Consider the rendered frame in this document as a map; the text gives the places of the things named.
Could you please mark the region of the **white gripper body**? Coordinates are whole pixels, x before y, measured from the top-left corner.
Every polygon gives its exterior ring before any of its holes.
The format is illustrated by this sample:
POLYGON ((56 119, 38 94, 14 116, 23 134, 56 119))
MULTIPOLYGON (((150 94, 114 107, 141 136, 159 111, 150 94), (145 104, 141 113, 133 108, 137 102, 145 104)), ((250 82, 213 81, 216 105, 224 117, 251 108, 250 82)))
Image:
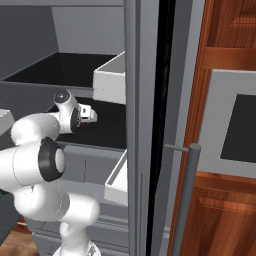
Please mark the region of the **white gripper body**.
POLYGON ((91 107, 82 107, 80 116, 82 123, 94 123, 98 120, 97 113, 91 107))

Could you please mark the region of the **grey fridge door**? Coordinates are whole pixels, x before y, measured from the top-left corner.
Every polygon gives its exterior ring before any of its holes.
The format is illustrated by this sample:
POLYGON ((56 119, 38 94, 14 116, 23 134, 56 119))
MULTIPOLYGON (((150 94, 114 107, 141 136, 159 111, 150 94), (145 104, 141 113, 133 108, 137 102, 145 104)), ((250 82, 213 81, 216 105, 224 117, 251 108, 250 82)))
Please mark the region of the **grey fridge door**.
POLYGON ((129 256, 171 256, 205 0, 125 0, 129 256))

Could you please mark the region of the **white fridge door bin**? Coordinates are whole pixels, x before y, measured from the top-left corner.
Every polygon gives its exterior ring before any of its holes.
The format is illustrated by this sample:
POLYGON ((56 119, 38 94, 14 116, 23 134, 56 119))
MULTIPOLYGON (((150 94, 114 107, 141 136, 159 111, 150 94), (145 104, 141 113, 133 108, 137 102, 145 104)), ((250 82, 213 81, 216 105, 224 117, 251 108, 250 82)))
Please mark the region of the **white fridge door bin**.
POLYGON ((127 151, 124 151, 105 182, 104 198, 114 203, 128 205, 127 151))
POLYGON ((94 70, 93 99, 126 104, 125 52, 94 70))

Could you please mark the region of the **brown wooden cabinet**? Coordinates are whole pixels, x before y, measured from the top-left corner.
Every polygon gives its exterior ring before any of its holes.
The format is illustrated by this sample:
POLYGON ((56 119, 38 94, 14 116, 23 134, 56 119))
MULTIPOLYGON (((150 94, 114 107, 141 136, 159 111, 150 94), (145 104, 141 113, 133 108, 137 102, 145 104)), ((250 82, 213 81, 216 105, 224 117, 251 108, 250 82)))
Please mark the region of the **brown wooden cabinet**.
MULTIPOLYGON (((214 69, 256 71, 256 0, 205 0, 185 144, 199 144, 214 69)), ((220 158, 256 163, 255 95, 236 96, 220 158)), ((197 167, 180 256, 256 256, 256 178, 197 167)))

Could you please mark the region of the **grey oven with black window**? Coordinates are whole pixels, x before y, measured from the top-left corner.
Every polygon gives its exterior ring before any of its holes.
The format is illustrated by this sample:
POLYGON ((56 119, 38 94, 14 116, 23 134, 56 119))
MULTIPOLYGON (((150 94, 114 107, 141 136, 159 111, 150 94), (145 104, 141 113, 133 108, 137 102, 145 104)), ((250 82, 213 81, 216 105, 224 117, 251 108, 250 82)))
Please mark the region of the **grey oven with black window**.
POLYGON ((256 178, 256 163, 220 158, 238 94, 256 96, 256 71, 212 71, 199 135, 199 171, 256 178))

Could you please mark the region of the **grey fridge drawer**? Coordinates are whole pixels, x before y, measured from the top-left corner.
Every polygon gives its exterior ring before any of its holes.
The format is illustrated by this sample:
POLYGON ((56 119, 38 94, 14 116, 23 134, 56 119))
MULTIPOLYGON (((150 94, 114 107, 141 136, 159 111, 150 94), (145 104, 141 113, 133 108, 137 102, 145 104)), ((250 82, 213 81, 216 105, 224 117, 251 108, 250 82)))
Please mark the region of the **grey fridge drawer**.
MULTIPOLYGON (((53 256, 61 245, 60 222, 42 222, 26 218, 40 256, 53 256)), ((98 246, 102 256, 129 256, 128 229, 97 221, 87 229, 89 238, 98 246)))

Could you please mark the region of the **grey fridge door bin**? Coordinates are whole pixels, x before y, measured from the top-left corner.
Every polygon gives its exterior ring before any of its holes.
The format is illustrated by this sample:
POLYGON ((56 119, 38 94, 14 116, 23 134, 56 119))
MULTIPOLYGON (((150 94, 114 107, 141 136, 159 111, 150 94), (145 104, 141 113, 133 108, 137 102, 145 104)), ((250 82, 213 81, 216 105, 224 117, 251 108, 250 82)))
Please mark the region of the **grey fridge door bin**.
POLYGON ((0 109, 0 136, 15 123, 10 110, 0 109))

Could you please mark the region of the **grey fridge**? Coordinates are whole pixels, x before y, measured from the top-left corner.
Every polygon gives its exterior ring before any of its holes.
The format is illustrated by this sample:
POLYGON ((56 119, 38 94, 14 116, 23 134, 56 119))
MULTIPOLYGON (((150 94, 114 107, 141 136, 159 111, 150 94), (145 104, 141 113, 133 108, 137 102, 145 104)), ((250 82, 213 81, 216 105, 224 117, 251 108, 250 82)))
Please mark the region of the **grey fridge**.
MULTIPOLYGON (((63 89, 76 98, 93 99, 93 85, 4 82, 57 52, 114 57, 124 52, 124 0, 0 0, 0 109, 10 110, 15 121, 32 113, 56 111, 53 96, 63 89)), ((10 130, 0 136, 0 150, 12 147, 10 130)), ((67 161, 61 186, 100 201, 98 221, 128 229, 127 208, 104 199, 105 182, 126 148, 58 143, 67 161)))

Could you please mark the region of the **black fridge shelf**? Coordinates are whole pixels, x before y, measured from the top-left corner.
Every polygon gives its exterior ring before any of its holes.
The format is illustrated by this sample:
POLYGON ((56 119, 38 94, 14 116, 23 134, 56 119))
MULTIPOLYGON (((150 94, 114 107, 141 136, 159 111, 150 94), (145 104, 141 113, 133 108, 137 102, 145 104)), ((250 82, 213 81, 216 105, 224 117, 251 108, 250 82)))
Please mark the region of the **black fridge shelf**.
POLYGON ((94 123, 82 123, 74 134, 62 134, 59 142, 87 146, 125 149, 126 148, 126 106, 78 97, 77 101, 90 105, 98 115, 94 123))
POLYGON ((114 55, 54 53, 4 79, 32 85, 91 88, 94 71, 114 55))

